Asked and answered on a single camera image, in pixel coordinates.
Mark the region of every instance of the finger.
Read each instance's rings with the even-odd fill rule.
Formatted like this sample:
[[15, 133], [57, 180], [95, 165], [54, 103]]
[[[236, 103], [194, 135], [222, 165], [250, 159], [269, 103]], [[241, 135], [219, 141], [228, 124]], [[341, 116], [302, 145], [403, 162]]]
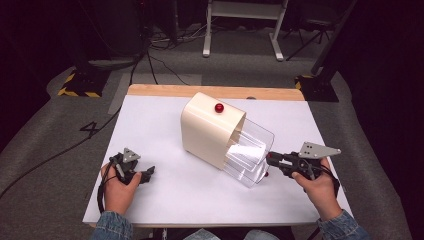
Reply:
[[330, 162], [328, 162], [328, 159], [326, 157], [321, 159], [321, 165], [323, 165], [324, 167], [331, 169], [330, 168]]
[[134, 174], [133, 179], [131, 179], [131, 182], [128, 184], [128, 187], [135, 190], [140, 184], [140, 180], [141, 172], [137, 172], [136, 174]]
[[[109, 163], [106, 163], [105, 165], [103, 165], [103, 167], [101, 169], [102, 176], [104, 176], [104, 174], [105, 174], [108, 166], [109, 166]], [[114, 168], [114, 164], [112, 164], [109, 167], [107, 176], [108, 176], [108, 178], [116, 176], [116, 171], [115, 171], [115, 168]]]
[[294, 180], [296, 180], [297, 184], [299, 184], [301, 187], [306, 188], [306, 186], [309, 184], [309, 180], [306, 179], [302, 174], [298, 172], [293, 172], [292, 177]]

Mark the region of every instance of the white tabletop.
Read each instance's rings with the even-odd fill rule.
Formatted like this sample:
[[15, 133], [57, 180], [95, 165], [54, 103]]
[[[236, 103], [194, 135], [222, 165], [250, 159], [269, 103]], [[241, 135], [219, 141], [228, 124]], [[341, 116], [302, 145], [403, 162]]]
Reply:
[[[246, 188], [186, 152], [182, 148], [180, 116], [189, 100], [125, 97], [103, 164], [127, 147], [141, 155], [136, 170], [156, 166], [151, 181], [140, 185], [135, 193], [126, 214], [130, 222], [142, 227], [271, 226], [312, 223], [319, 218], [303, 189], [278, 168], [270, 167], [268, 177]], [[221, 100], [246, 111], [250, 121], [273, 132], [272, 151], [298, 152], [305, 141], [325, 145], [307, 102]], [[337, 161], [342, 156], [343, 149], [333, 158]], [[96, 200], [99, 183], [100, 175], [84, 223], [96, 223], [100, 217]], [[342, 188], [338, 200], [351, 213]]]

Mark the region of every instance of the red ball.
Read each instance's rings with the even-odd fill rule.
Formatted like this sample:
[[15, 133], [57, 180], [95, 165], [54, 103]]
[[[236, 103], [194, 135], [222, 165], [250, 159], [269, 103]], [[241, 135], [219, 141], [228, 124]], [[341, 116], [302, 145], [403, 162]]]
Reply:
[[223, 111], [224, 111], [224, 105], [222, 105], [221, 103], [217, 103], [215, 105], [215, 112], [222, 113]]

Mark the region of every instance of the transparent plastic container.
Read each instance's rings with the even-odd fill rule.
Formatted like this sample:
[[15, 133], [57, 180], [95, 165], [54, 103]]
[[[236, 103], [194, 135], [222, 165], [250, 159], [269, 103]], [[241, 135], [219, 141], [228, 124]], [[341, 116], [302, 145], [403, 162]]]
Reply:
[[243, 127], [235, 131], [228, 143], [223, 170], [246, 187], [259, 183], [269, 165], [265, 157], [274, 142], [274, 134], [244, 119]]

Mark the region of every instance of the person's left hand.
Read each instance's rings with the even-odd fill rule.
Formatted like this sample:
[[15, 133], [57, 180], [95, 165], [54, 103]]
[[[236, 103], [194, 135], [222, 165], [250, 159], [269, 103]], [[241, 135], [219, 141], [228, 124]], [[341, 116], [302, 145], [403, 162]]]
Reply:
[[[107, 165], [104, 165], [101, 170], [104, 175]], [[141, 172], [137, 172], [128, 185], [123, 184], [116, 177], [116, 171], [113, 166], [110, 167], [108, 176], [105, 181], [105, 211], [113, 211], [124, 215], [130, 207], [135, 190], [137, 189], [141, 179]]]

